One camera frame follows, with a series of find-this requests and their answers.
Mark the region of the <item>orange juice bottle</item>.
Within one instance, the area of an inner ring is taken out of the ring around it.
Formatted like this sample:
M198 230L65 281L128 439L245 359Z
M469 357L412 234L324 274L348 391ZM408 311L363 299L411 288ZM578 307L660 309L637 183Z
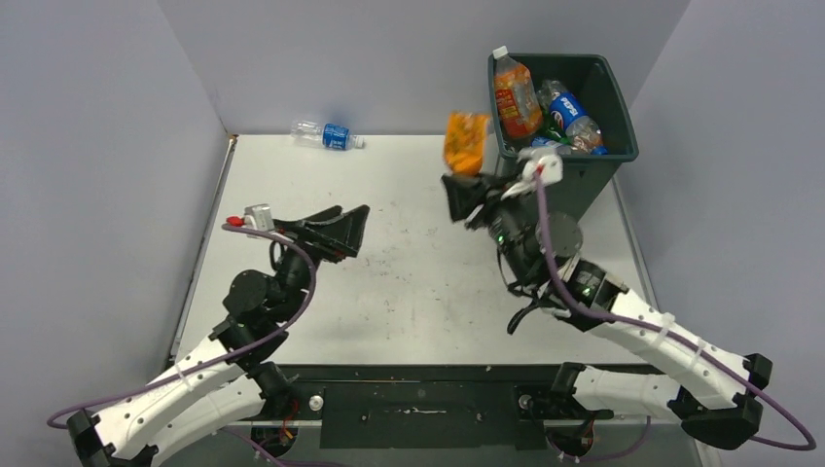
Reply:
M452 174L476 176L482 171L491 116L453 111L448 117L443 159Z

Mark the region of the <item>clear bottle blue label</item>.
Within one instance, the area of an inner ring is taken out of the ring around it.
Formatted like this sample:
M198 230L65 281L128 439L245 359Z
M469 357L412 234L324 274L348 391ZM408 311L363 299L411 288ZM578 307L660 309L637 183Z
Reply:
M364 149L366 146L363 136L336 124L295 121L291 126L291 136L299 145L334 151Z

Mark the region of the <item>large orange label bottle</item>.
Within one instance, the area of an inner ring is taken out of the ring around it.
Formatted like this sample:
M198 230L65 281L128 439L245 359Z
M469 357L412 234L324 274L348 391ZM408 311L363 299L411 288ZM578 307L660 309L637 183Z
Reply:
M492 57L494 100L500 123L511 139L529 138L543 124L531 73L510 55L506 46L493 50Z

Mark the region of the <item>green plastic bottle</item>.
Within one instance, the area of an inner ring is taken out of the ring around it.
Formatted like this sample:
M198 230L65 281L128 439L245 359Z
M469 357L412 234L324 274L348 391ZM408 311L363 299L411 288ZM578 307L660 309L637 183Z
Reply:
M541 126L541 129L537 132L537 134L542 137L546 137L556 142L559 142L561 144L570 144L570 140L568 139L566 133L549 113L543 114L543 124Z

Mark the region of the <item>blue label bottle blue cap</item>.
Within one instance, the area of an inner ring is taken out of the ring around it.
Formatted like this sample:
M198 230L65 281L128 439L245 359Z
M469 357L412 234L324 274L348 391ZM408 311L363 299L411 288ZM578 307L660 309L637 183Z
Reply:
M600 127L578 98L559 80L544 80L537 97L550 120L576 150L606 155Z

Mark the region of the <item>slim blue label bottle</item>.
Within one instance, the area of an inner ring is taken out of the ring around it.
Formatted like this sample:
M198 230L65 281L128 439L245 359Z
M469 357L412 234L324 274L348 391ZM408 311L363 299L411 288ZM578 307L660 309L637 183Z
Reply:
M530 143L531 148L547 148L559 156L571 156L573 147L544 136L536 136Z

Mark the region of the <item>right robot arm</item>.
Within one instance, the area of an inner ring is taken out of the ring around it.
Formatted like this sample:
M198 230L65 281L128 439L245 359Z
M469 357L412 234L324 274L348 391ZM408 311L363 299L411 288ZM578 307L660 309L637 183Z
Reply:
M624 373L581 363L559 367L544 396L528 396L528 407L569 418L638 414L677 422L689 436L733 450L754 437L763 407L757 394L771 378L772 363L752 353L741 356L709 344L657 311L622 281L580 256L577 223L549 214L562 243L553 250L550 272L535 206L514 186L491 175L444 175L441 179L453 222L486 230L501 269L510 269L510 294L527 299L511 318L514 333L537 309L580 332L611 341L646 361L649 374Z

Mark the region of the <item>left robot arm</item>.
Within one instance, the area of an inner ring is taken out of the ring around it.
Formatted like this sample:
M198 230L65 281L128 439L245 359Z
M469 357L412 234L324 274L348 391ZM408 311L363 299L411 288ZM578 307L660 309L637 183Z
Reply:
M232 216L223 230L269 242L270 273L240 272L223 300L225 318L179 362L143 388L88 403L65 425L84 466L160 466L235 421L283 416L292 387L271 355L308 309L323 262L358 255L370 208L339 205L298 220L266 204Z

